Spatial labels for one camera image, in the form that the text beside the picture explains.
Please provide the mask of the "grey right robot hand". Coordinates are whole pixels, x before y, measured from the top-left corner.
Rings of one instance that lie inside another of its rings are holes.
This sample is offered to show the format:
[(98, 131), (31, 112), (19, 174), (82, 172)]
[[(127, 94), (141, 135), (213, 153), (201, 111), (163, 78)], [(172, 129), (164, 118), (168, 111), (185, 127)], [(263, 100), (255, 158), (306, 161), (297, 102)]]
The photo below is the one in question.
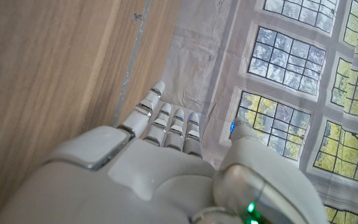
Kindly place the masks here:
[(326, 223), (306, 176), (236, 118), (219, 168), (203, 160), (199, 119), (159, 104), (157, 82), (117, 127), (54, 150), (0, 223)]

